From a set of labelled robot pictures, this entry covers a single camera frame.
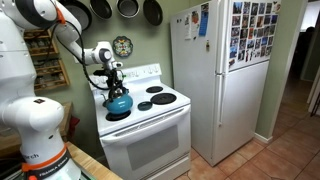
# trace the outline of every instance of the blue kettle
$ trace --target blue kettle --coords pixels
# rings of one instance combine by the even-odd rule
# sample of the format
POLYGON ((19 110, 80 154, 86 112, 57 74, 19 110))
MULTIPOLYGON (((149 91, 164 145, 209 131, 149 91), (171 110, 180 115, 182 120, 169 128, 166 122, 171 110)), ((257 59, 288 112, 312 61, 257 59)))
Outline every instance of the blue kettle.
POLYGON ((133 100, 128 93, 129 90, 126 88, 109 92, 109 99, 107 100, 105 106, 111 114, 123 114, 131 109, 133 100))

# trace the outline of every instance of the refrigerator handle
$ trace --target refrigerator handle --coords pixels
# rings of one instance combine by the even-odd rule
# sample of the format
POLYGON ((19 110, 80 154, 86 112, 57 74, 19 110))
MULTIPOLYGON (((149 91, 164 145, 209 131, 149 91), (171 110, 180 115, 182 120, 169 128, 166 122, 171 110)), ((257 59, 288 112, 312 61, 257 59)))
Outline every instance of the refrigerator handle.
POLYGON ((225 91, 226 91, 226 73, 221 73, 222 76, 222 82, 221 82, 221 101, 220 101, 220 115, 219 115, 219 121, 218 121, 218 125, 219 127, 222 126, 223 122, 222 122, 222 115, 224 112, 224 99, 225 99, 225 91))

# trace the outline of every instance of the white refrigerator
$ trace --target white refrigerator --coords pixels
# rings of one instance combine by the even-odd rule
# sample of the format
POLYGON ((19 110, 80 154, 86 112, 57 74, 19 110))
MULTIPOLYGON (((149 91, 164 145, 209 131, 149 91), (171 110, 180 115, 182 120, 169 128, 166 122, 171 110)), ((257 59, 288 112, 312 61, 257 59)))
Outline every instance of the white refrigerator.
POLYGON ((171 17, 174 88, 191 144, 212 166, 255 134, 280 0, 212 0, 171 17))

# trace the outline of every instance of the wooden shelf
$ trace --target wooden shelf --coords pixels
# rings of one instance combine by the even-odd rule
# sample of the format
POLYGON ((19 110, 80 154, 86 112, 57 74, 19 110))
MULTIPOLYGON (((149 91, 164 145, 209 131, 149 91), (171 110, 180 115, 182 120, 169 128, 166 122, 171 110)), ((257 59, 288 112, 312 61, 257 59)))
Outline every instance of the wooden shelf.
POLYGON ((54 40, 50 43, 51 32, 49 30, 25 31, 24 39, 37 72, 34 90, 49 90, 70 85, 64 64, 58 57, 58 48, 54 40), (49 45, 49 58, 46 60, 49 45))

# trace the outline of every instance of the tile floor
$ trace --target tile floor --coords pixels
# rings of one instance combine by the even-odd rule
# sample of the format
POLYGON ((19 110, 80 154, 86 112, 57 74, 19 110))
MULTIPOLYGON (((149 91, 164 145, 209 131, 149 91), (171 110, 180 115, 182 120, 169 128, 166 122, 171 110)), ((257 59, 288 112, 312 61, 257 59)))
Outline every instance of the tile floor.
POLYGON ((289 79, 273 132, 211 167, 192 149, 191 169, 176 180, 320 180, 320 117, 306 103, 312 83, 289 79))

